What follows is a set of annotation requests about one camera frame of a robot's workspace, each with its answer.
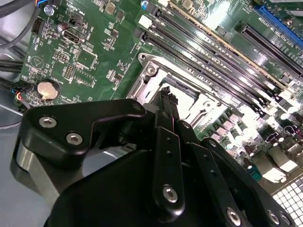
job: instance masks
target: screw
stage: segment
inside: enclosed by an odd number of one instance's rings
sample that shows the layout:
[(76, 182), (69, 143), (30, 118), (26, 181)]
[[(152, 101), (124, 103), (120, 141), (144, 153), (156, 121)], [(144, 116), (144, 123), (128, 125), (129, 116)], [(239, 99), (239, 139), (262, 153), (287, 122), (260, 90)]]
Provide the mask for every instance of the screw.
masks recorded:
[(210, 143), (210, 145), (212, 145), (213, 147), (216, 147), (216, 146), (217, 146), (216, 143), (213, 142), (212, 140), (210, 140), (209, 143)]
[(149, 67), (147, 67), (146, 72), (149, 76), (153, 76), (156, 73), (156, 69), (153, 66), (149, 66)]
[(185, 128), (189, 129), (190, 128), (190, 125), (187, 123), (187, 122), (183, 122), (183, 125)]
[(72, 145), (79, 145), (83, 142), (83, 138), (77, 133), (69, 133), (66, 136), (66, 141)]
[(137, 104), (137, 103), (134, 103), (134, 104), (133, 104), (133, 107), (134, 107), (136, 110), (139, 110), (139, 111), (142, 110), (141, 106), (140, 106), (139, 104)]
[(270, 220), (272, 220), (275, 224), (279, 225), (280, 221), (279, 221), (278, 217), (271, 210), (269, 210), (267, 212), (268, 212)]
[(163, 195), (168, 202), (175, 203), (178, 200), (178, 195), (172, 187), (165, 186), (163, 188)]
[(169, 115), (168, 115), (167, 112), (165, 112), (165, 111), (162, 111), (162, 115), (163, 115), (164, 117), (166, 117), (166, 118), (169, 117)]
[(50, 5), (44, 6), (43, 11), (44, 11), (44, 13), (45, 13), (46, 15), (48, 15), (49, 17), (52, 16), (52, 15), (55, 13), (55, 10), (54, 10), (53, 7), (50, 6)]
[(235, 226), (240, 226), (241, 225), (241, 219), (240, 219), (239, 215), (232, 208), (227, 208), (226, 214), (227, 214), (229, 220)]
[(288, 225), (291, 224), (290, 220), (288, 219), (288, 217), (286, 215), (284, 215), (283, 213), (281, 213), (281, 217), (282, 217), (283, 221), (286, 222)]
[(53, 128), (57, 125), (57, 121), (52, 117), (41, 117), (39, 119), (39, 124), (43, 128)]

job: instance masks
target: black cable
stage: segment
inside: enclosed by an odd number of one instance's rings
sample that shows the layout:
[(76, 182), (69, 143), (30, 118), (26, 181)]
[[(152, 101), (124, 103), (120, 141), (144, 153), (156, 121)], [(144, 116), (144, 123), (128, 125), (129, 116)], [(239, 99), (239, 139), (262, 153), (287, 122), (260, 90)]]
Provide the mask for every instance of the black cable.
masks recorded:
[(21, 124), (21, 121), (17, 122), (17, 123), (14, 123), (14, 124), (8, 124), (8, 125), (3, 125), (3, 126), (0, 126), (0, 130), (3, 130), (3, 129), (11, 129), (11, 128), (14, 128), (18, 125)]
[(17, 43), (19, 43), (22, 40), (22, 38), (29, 32), (29, 30), (33, 26), (34, 22), (36, 21), (39, 13), (40, 13), (40, 8), (36, 7), (31, 19), (29, 20), (28, 24), (25, 26), (23, 31), (14, 40), (12, 40), (6, 44), (0, 45), (0, 49), (8, 49), (8, 48), (16, 45)]
[(21, 61), (11, 61), (11, 60), (0, 60), (0, 66), (11, 66), (11, 67), (22, 67), (23, 62)]
[(0, 71), (2, 71), (2, 72), (16, 72), (16, 73), (21, 73), (21, 68), (0, 66)]
[(31, 2), (33, 2), (33, 0), (13, 0), (5, 5), (0, 6), (0, 18), (17, 11)]
[[(8, 43), (8, 40), (6, 40), (0, 35), (0, 44), (6, 44), (6, 43)], [(14, 54), (15, 56), (17, 56), (22, 60), (25, 59), (25, 53), (19, 48), (17, 48), (16, 46), (12, 46), (8, 48), (8, 51), (10, 51), (12, 54)]]

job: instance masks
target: black pcie slot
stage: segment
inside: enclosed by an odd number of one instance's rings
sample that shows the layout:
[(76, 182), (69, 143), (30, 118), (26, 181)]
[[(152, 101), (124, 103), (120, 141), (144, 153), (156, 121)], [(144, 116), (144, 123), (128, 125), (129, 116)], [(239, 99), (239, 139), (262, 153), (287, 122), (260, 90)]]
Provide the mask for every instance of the black pcie slot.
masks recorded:
[(282, 68), (284, 68), (293, 77), (299, 79), (303, 76), (303, 69), (292, 61), (288, 56), (282, 53), (276, 48), (271, 42), (264, 38), (259, 32), (250, 27), (249, 25), (243, 24), (237, 28), (237, 31), (250, 43), (259, 49), (259, 51), (265, 53), (267, 56), (276, 61)]
[(167, 31), (162, 29), (160, 26), (157, 26), (154, 30), (157, 31), (157, 33), (160, 34), (162, 37), (170, 39), (174, 43), (183, 47), (186, 51), (188, 51), (189, 53), (194, 55), (200, 61), (203, 61), (205, 64), (208, 64), (208, 68), (211, 69), (213, 72), (217, 73), (221, 78), (224, 78), (226, 81), (229, 81), (231, 84), (241, 87), (241, 89), (245, 93), (250, 94), (252, 97), (254, 97), (258, 101), (261, 101), (263, 104), (267, 103), (266, 99), (264, 99), (257, 91), (250, 88), (248, 85), (243, 83), (237, 77), (234, 77), (233, 75), (231, 75), (228, 71), (226, 71), (225, 69), (220, 67), (218, 64), (209, 61), (204, 55), (202, 55), (199, 51), (197, 51), (194, 48), (192, 48), (191, 46), (189, 46), (183, 40), (174, 36), (172, 33), (168, 33)]
[[(170, 9), (175, 15), (177, 15), (178, 17), (180, 17), (184, 22), (186, 22), (188, 24), (188, 26), (191, 26), (193, 28), (195, 28), (197, 31), (201, 32), (202, 34), (204, 34), (208, 39), (212, 40), (213, 43), (215, 43), (216, 45), (220, 46), (222, 49), (224, 49), (224, 51), (229, 54), (230, 56), (232, 56), (234, 59), (240, 61), (241, 63), (244, 63), (245, 66), (249, 69), (251, 69), (252, 71), (254, 71), (258, 76), (262, 77), (265, 81), (268, 81), (270, 82), (271, 84), (273, 84), (273, 86), (275, 86), (274, 88), (274, 93), (275, 94), (280, 94), (281, 93), (281, 89), (276, 85), (276, 83), (274, 81), (272, 81), (271, 79), (269, 79), (268, 77), (264, 76), (263, 74), (260, 74), (257, 70), (255, 70), (253, 67), (251, 67), (247, 62), (243, 61), (242, 59), (240, 59), (238, 57), (238, 54), (230, 51), (229, 49), (225, 48), (224, 46), (222, 46), (221, 44), (219, 44), (216, 40), (214, 40), (212, 38), (211, 35), (209, 35), (208, 33), (204, 32), (202, 29), (200, 29), (199, 27), (197, 27), (194, 23), (192, 23), (191, 21), (189, 21), (188, 19), (186, 19), (182, 14), (180, 14), (177, 10), (175, 9)], [(186, 32), (188, 35), (191, 36), (192, 39), (194, 39), (196, 42), (198, 42), (199, 44), (203, 45), (203, 46), (208, 46), (209, 48), (211, 48), (212, 50), (214, 50), (216, 52), (216, 54), (220, 55), (220, 56), (223, 56), (224, 57), (224, 54), (219, 52), (217, 49), (215, 49), (214, 47), (212, 47), (210, 44), (204, 42), (204, 44), (201, 42), (200, 39), (197, 39), (196, 38), (196, 35), (190, 31), (186, 26), (180, 24), (179, 22), (177, 22), (171, 15), (165, 13), (165, 12), (162, 12), (160, 10), (158, 10), (159, 13), (157, 16), (163, 18), (164, 20), (166, 21), (169, 21), (169, 22), (174, 22), (175, 24), (177, 24), (176, 27), (180, 27), (184, 32)], [(255, 81), (255, 83), (258, 83), (258, 78), (254, 77), (254, 76), (251, 76), (250, 77), (252, 80)]]
[(229, 93), (232, 96), (236, 97), (238, 100), (240, 100), (247, 106), (251, 107), (254, 111), (256, 111), (256, 112), (261, 111), (261, 109), (255, 103), (253, 103), (250, 99), (248, 99), (246, 96), (242, 95), (234, 88), (225, 85), (221, 81), (216, 80), (216, 78), (214, 78), (214, 76), (211, 73), (204, 70), (201, 66), (199, 66), (195, 62), (191, 61), (190, 59), (186, 58), (184, 55), (180, 54), (176, 50), (172, 49), (170, 46), (168, 46), (166, 43), (164, 43), (161, 39), (154, 37), (153, 35), (151, 35), (149, 33), (144, 33), (139, 29), (136, 29), (134, 31), (134, 35), (136, 37), (138, 37), (139, 39), (143, 39), (144, 41), (151, 43), (154, 46), (158, 47), (160, 50), (164, 51), (167, 55), (173, 56), (174, 58), (183, 62), (188, 67), (188, 69), (191, 69), (192, 71), (201, 75), (202, 77), (204, 77), (204, 76), (207, 77), (207, 79), (210, 80), (214, 86), (217, 86), (222, 91)]
[[(210, 45), (209, 43), (198, 39), (196, 37), (196, 35), (190, 31), (188, 28), (186, 28), (185, 26), (183, 26), (182, 24), (180, 24), (178, 21), (176, 21), (172, 16), (162, 12), (159, 13), (157, 15), (159, 17), (159, 19), (164, 22), (166, 25), (173, 27), (175, 30), (177, 30), (178, 32), (180, 32), (184, 37), (186, 37), (189, 40), (194, 41), (195, 43), (201, 45), (202, 47), (206, 48), (208, 51), (212, 52), (213, 54), (218, 55), (221, 59), (223, 60), (227, 60), (227, 56), (225, 56), (224, 53), (219, 52), (215, 47), (213, 47), (212, 45)], [(216, 43), (207, 33), (204, 33), (204, 31), (200, 31), (201, 33), (203, 33), (207, 38), (209, 38), (210, 40), (212, 40), (212, 42), (214, 42), (216, 45), (220, 46), (218, 43)], [(254, 71), (256, 74), (258, 74), (258, 72), (252, 68), (249, 64), (247, 64), (246, 62), (242, 61), (241, 59), (239, 59), (239, 57), (237, 55), (235, 55), (234, 53), (232, 53), (231, 51), (227, 50), (226, 48), (224, 49), (224, 51), (232, 56), (232, 58), (240, 61), (242, 64), (244, 64), (247, 68), (251, 69), (252, 71)], [(233, 66), (234, 69), (237, 69), (238, 71), (240, 71), (243, 76), (246, 78), (247, 81), (249, 81), (252, 84), (255, 84), (255, 86), (259, 87), (260, 89), (262, 89), (265, 93), (267, 93), (270, 97), (275, 96), (275, 94), (280, 94), (281, 90), (279, 87), (277, 87), (275, 84), (273, 84), (275, 86), (273, 92), (270, 91), (270, 88), (267, 87), (266, 85), (262, 84), (258, 78), (250, 75), (245, 69), (238, 67), (237, 64), (235, 64), (234, 62), (229, 62), (229, 64), (231, 66)]]

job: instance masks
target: green circuit board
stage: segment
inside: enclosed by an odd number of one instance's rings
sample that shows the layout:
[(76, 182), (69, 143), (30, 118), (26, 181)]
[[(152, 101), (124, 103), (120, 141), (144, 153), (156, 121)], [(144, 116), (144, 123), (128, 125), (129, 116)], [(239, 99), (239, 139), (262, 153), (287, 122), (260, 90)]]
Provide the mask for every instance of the green circuit board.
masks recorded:
[[(113, 9), (107, 9), (110, 3), (114, 6)], [(174, 3), (182, 7), (181, 1)], [(239, 22), (249, 23), (264, 37), (275, 40), (280, 50), (302, 66), (299, 48), (284, 37), (279, 37), (253, 10), (251, 2), (196, 0), (193, 8), (196, 11), (188, 10), (189, 15), (193, 15), (219, 35), (218, 26), (224, 29), (230, 35), (223, 36), (223, 39), (270, 75), (280, 78), (283, 71), (278, 64), (267, 59), (240, 37), (235, 31)], [(27, 100), (32, 106), (124, 98), (141, 70), (137, 54), (160, 54), (157, 48), (142, 44), (132, 35), (140, 17), (148, 15), (141, 8), (140, 1), (63, 0), (54, 9), (55, 13), (51, 17), (43, 11), (40, 14), (45, 24), (41, 33), (33, 33), (31, 36), (21, 79), (32, 84), (43, 79), (52, 79), (60, 85), (61, 93), (54, 100), (44, 101), (32, 90), (27, 93)], [(67, 42), (57, 29), (58, 24), (67, 22), (71, 14), (81, 18), (81, 24), (75, 26), (83, 36), (80, 44)]]

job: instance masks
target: black ram slot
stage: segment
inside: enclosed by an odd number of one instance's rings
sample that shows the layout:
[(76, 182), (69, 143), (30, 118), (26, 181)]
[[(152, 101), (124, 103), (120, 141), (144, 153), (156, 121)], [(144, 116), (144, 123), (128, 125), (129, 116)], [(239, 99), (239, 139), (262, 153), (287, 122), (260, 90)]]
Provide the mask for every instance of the black ram slot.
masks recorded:
[(276, 61), (284, 70), (299, 79), (303, 75), (302, 68), (276, 48), (270, 41), (247, 24), (237, 28), (237, 31), (265, 55)]
[(253, 103), (250, 99), (248, 99), (246, 96), (239, 93), (237, 90), (233, 89), (232, 87), (226, 86), (224, 83), (222, 83), (221, 81), (214, 78), (214, 76), (211, 73), (204, 70), (201, 66), (199, 66), (198, 64), (189, 60), (188, 58), (184, 57), (182, 54), (178, 53), (176, 50), (172, 49), (170, 46), (168, 46), (166, 43), (164, 43), (159, 38), (154, 37), (150, 34), (144, 34), (143, 37), (146, 42), (153, 44), (154, 46), (158, 47), (160, 50), (166, 52), (169, 55), (172, 55), (176, 59), (185, 63), (188, 66), (188, 68), (191, 69), (192, 71), (200, 74), (202, 77), (206, 76), (207, 79), (210, 80), (214, 86), (220, 87), (220, 89), (222, 91), (229, 93), (232, 96), (236, 97), (241, 102), (243, 102), (247, 106), (251, 107), (255, 112), (261, 111), (261, 109), (255, 103)]
[[(212, 45), (210, 45), (209, 43), (205, 42), (204, 40), (201, 40), (199, 38), (197, 38), (197, 35), (194, 34), (191, 30), (189, 30), (187, 27), (185, 27), (183, 24), (179, 23), (178, 21), (176, 21), (171, 15), (168, 15), (167, 13), (158, 11), (157, 13), (157, 17), (159, 17), (159, 19), (164, 22), (166, 25), (173, 27), (175, 30), (177, 30), (179, 33), (181, 33), (182, 35), (184, 35), (184, 37), (186, 37), (189, 40), (192, 40), (194, 42), (196, 42), (197, 44), (203, 46), (204, 48), (206, 48), (208, 51), (211, 51), (213, 54), (217, 54), (218, 56), (221, 57), (221, 59), (227, 59), (226, 54), (218, 51), (215, 47), (213, 47)], [(216, 41), (213, 40), (213, 38), (211, 36), (209, 36), (207, 33), (205, 33), (204, 31), (200, 31), (199, 32), (203, 33), (207, 38), (209, 38), (210, 40), (212, 40), (212, 42), (214, 42), (216, 45), (221, 46), (220, 44), (218, 44)], [(265, 77), (262, 74), (259, 74), (258, 71), (256, 71), (254, 68), (252, 68), (248, 63), (242, 61), (239, 59), (239, 57), (232, 53), (231, 51), (229, 51), (228, 49), (222, 47), (222, 49), (224, 49), (224, 51), (232, 56), (232, 58), (240, 61), (242, 64), (244, 64), (247, 68), (251, 69), (252, 71), (254, 71), (257, 75), (260, 75), (263, 79), (265, 79), (266, 81), (269, 81), (267, 77)], [(246, 72), (244, 76), (248, 77), (246, 78), (247, 80), (250, 80), (251, 82), (253, 81), (256, 86), (260, 87), (261, 89), (263, 89), (263, 91), (265, 93), (267, 93), (270, 97), (274, 96), (275, 94), (280, 94), (281, 90), (279, 87), (277, 87), (275, 85), (275, 83), (273, 81), (270, 81), (271, 83), (274, 83), (273, 85), (275, 86), (273, 93), (270, 92), (269, 90), (271, 88), (267, 87), (266, 85), (262, 84), (258, 78), (250, 75), (245, 69), (242, 69), (242, 72)]]
[(226, 81), (229, 81), (231, 84), (241, 87), (243, 91), (245, 91), (247, 94), (250, 94), (256, 100), (261, 101), (263, 104), (267, 104), (267, 100), (264, 97), (262, 97), (257, 91), (255, 91), (254, 89), (243, 83), (237, 77), (234, 77), (232, 74), (230, 74), (228, 71), (220, 67), (218, 64), (210, 62), (208, 58), (202, 55), (199, 51), (189, 46), (183, 40), (174, 36), (172, 33), (165, 31), (160, 26), (157, 26), (155, 28), (155, 31), (157, 31), (157, 33), (160, 34), (162, 37), (172, 40), (174, 43), (178, 44), (180, 47), (184, 48), (186, 51), (197, 57), (197, 59), (199, 59), (200, 61), (203, 61), (205, 64), (208, 64), (209, 69), (216, 72), (218, 75), (220, 75), (220, 77), (224, 78)]

